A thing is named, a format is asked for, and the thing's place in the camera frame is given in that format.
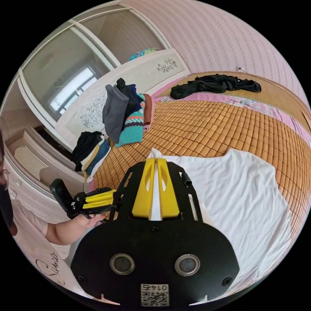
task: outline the screw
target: screw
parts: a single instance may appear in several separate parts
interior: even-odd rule
[[[78,281],[82,284],[86,284],[86,278],[82,275],[79,275],[78,276]]]
[[[232,278],[225,278],[223,280],[223,286],[228,286],[232,282]]]
[[[153,226],[153,227],[151,228],[151,233],[153,233],[153,234],[158,234],[159,232],[160,232],[160,228],[159,228],[159,227]]]

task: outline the woven bed mat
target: woven bed mat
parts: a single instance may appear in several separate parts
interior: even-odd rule
[[[205,75],[233,75],[238,76],[240,79],[249,79],[258,82],[261,85],[261,92],[253,93],[245,90],[238,90],[238,91],[226,91],[224,94],[238,96],[238,97],[245,97],[248,99],[252,99],[254,101],[259,101],[275,108],[281,109],[286,112],[288,115],[296,119],[310,134],[311,128],[309,128],[308,123],[306,122],[303,113],[305,113],[309,118],[311,118],[311,113],[307,106],[300,100],[293,92],[285,88],[284,86],[267,80],[263,79],[262,77],[258,77],[255,75],[250,75],[243,72],[232,72],[232,71],[209,71],[203,73],[196,73],[191,74],[178,82],[170,85],[164,90],[160,96],[168,96],[171,93],[171,89],[173,86],[179,84],[187,84],[188,81],[194,80],[196,77],[202,77]]]
[[[128,168],[152,148],[167,156],[215,157],[228,147],[251,152],[276,168],[279,190],[292,213],[291,238],[303,226],[311,200],[311,149],[290,127],[260,112],[206,101],[157,102],[140,143],[113,147],[94,176],[95,188],[116,189]]]

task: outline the white t-shirt with text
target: white t-shirt with text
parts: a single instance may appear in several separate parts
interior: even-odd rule
[[[14,239],[33,266],[57,284],[94,299],[81,288],[68,264],[46,239],[48,223],[23,207],[18,200],[12,200],[12,206],[17,226]]]

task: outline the black device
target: black device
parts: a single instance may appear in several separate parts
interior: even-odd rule
[[[113,193],[109,220],[78,245],[71,263],[77,281],[93,297],[104,294],[123,306],[146,310],[185,307],[206,296],[212,300],[223,295],[239,272],[237,258],[228,239],[203,223],[195,189],[183,168],[167,163],[177,217],[151,221],[133,216],[144,167],[145,162],[139,162],[129,168]]]
[[[90,219],[89,215],[100,214],[109,211],[111,208],[111,204],[107,204],[107,200],[102,200],[102,204],[95,204],[94,207],[87,202],[91,197],[95,198],[99,194],[107,193],[111,197],[112,203],[113,192],[108,187],[95,189],[89,193],[79,192],[72,197],[63,180],[57,178],[51,183],[50,191],[70,219],[75,218],[79,214],[83,214],[86,218]]]

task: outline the qr code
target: qr code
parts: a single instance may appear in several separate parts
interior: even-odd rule
[[[167,284],[141,284],[141,304],[145,307],[169,306]]]

